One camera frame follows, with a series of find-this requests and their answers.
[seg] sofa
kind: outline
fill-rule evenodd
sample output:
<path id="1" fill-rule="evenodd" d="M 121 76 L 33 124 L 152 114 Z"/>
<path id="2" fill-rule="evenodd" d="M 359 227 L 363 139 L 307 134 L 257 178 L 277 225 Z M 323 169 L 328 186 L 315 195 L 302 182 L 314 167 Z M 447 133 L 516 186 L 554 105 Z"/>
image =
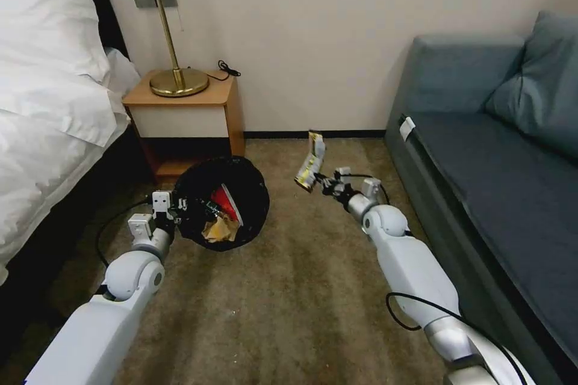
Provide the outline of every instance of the sofa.
<path id="1" fill-rule="evenodd" d="M 417 37 L 385 140 L 462 314 L 536 383 L 576 383 L 578 165 L 486 110 L 525 51 L 513 35 Z"/>

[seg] wall outlet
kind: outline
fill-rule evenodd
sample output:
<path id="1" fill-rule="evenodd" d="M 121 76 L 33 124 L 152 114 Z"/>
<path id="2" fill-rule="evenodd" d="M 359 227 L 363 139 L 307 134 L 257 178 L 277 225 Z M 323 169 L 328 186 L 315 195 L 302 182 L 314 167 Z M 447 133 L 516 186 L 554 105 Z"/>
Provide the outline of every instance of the wall outlet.
<path id="1" fill-rule="evenodd" d="M 134 0 L 134 4 L 139 9 L 155 8 L 157 7 L 157 2 L 155 0 Z M 163 5 L 167 7 L 177 7 L 178 4 L 176 0 L 163 0 Z"/>

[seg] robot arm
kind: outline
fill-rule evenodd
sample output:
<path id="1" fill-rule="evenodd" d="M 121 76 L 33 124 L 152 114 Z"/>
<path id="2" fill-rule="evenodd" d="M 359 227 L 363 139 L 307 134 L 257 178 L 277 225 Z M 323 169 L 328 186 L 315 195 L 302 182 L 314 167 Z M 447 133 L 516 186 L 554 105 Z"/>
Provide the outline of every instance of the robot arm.
<path id="1" fill-rule="evenodd" d="M 171 198 L 167 191 L 153 193 L 154 214 L 135 214 L 129 220 L 131 251 L 110 263 L 97 294 L 72 313 L 26 385 L 112 383 L 142 312 L 164 280 L 162 263 L 175 229 Z"/>
<path id="2" fill-rule="evenodd" d="M 430 344 L 444 359 L 450 371 L 444 384 L 520 385 L 520 375 L 527 384 L 534 384 L 513 354 L 508 352 L 508 359 L 485 336 L 456 318 L 456 288 L 426 244 L 411 236 L 404 214 L 394 206 L 378 203 L 381 182 L 364 179 L 361 191 L 355 191 L 347 175 L 349 167 L 342 167 L 335 171 L 335 177 L 316 173 L 309 179 L 320 182 L 323 194 L 338 200 L 361 225 L 376 247 L 379 266 L 392 291 L 409 295 L 396 297 L 397 303 L 423 328 Z M 440 306 L 453 316 L 420 300 Z"/>

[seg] nightstand drawer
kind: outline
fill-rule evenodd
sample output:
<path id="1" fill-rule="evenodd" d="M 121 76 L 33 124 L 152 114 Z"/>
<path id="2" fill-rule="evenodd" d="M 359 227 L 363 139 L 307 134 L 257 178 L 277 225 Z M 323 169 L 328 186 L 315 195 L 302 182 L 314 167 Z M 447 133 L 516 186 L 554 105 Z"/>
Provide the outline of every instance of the nightstand drawer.
<path id="1" fill-rule="evenodd" d="M 229 137 L 222 106 L 133 106 L 131 115 L 143 138 Z"/>

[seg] black garbage bag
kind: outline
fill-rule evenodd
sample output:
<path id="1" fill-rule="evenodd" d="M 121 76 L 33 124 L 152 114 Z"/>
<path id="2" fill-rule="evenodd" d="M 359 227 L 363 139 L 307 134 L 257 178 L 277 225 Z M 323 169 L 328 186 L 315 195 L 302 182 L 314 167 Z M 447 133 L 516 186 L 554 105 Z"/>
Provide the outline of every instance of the black garbage bag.
<path id="1" fill-rule="evenodd" d="M 212 220 L 202 201 L 210 200 L 221 184 L 229 190 L 243 225 L 234 241 L 211 243 L 202 235 L 205 223 Z M 181 235 L 213 251 L 228 251 L 251 242 L 263 228 L 269 211 L 269 193 L 261 172 L 241 156 L 211 159 L 189 168 L 179 177 L 173 196 L 187 199 L 187 210 L 180 214 Z"/>

